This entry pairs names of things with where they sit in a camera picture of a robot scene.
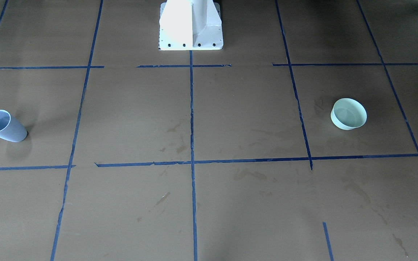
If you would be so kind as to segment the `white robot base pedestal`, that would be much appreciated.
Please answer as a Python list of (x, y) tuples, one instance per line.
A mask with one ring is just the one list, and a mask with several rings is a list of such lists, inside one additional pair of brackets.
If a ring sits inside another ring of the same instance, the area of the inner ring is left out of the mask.
[(219, 2), (168, 0), (160, 5), (158, 49), (221, 50), (224, 46)]

